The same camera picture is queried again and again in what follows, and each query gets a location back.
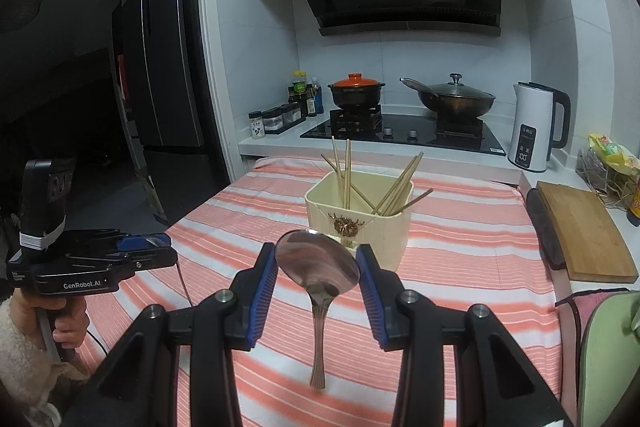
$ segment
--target pot handle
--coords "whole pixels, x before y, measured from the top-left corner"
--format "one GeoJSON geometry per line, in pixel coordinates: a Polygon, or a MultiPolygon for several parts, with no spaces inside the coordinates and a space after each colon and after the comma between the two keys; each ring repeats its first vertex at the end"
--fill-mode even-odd
{"type": "Polygon", "coordinates": [[[553,124],[551,126],[551,131],[553,133],[553,129],[556,126],[556,103],[562,105],[564,108],[564,115],[562,115],[562,136],[559,140],[551,140],[549,144],[549,152],[551,149],[562,149],[569,140],[569,123],[571,120],[571,99],[569,95],[560,90],[554,89],[554,111],[553,111],[553,124]]]}
{"type": "Polygon", "coordinates": [[[410,89],[415,89],[416,91],[421,92],[428,92],[431,96],[435,96],[436,98],[438,97],[438,93],[431,89],[431,87],[425,86],[423,83],[418,82],[417,80],[414,80],[412,78],[402,77],[400,79],[400,82],[402,82],[406,87],[409,87],[410,89]]]}

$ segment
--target orange pot lid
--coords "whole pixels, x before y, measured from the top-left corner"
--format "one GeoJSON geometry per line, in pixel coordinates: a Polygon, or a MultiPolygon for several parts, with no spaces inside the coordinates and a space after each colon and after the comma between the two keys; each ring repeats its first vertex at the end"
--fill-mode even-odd
{"type": "Polygon", "coordinates": [[[334,87],[361,87],[375,86],[377,84],[379,84],[379,81],[373,78],[363,78],[362,73],[349,73],[349,78],[334,82],[334,87]]]}

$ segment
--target gas stove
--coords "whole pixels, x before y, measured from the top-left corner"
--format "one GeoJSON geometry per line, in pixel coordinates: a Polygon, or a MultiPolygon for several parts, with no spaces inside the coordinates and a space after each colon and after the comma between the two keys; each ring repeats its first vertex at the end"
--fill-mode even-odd
{"type": "Polygon", "coordinates": [[[332,110],[329,120],[300,135],[325,139],[332,136],[341,140],[404,143],[506,156],[494,134],[478,118],[450,122],[427,116],[382,114],[380,106],[360,113],[332,110]]]}

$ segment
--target green cloth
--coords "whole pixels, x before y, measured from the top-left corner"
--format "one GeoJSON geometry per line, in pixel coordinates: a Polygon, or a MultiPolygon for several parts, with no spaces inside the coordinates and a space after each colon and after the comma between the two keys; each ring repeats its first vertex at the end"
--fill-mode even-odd
{"type": "Polygon", "coordinates": [[[600,427],[640,367],[640,339],[631,329],[640,293],[613,295],[591,315],[582,346],[578,424],[600,427]]]}

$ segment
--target hand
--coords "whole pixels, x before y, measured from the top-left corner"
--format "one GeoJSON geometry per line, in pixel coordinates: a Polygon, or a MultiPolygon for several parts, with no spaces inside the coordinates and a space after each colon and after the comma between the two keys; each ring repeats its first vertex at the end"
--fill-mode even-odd
{"type": "Polygon", "coordinates": [[[42,297],[20,288],[11,297],[10,314],[15,327],[32,343],[44,348],[40,325],[34,308],[60,310],[56,317],[53,339],[62,347],[73,349],[81,346],[89,327],[84,297],[42,297]]]}

